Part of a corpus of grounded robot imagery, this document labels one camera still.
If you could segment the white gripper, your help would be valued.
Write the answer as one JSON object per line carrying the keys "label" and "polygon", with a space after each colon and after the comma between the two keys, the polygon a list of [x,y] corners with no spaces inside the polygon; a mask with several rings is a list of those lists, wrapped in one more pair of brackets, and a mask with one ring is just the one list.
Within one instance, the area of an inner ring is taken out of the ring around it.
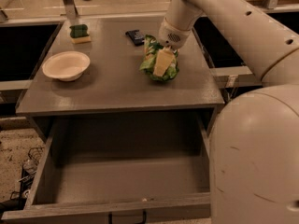
{"label": "white gripper", "polygon": [[190,33],[191,31],[182,31],[175,28],[166,19],[163,19],[158,32],[158,42],[164,48],[157,53],[153,75],[157,77],[164,75],[175,57],[171,48],[180,49],[183,47]]}

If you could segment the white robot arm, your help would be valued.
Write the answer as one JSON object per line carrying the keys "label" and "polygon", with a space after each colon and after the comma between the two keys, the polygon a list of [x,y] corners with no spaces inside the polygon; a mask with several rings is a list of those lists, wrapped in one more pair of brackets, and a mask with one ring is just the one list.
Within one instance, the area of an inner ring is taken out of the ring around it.
{"label": "white robot arm", "polygon": [[171,0],[160,43],[181,48],[202,14],[262,83],[210,133],[211,224],[299,224],[298,35],[245,0]]}

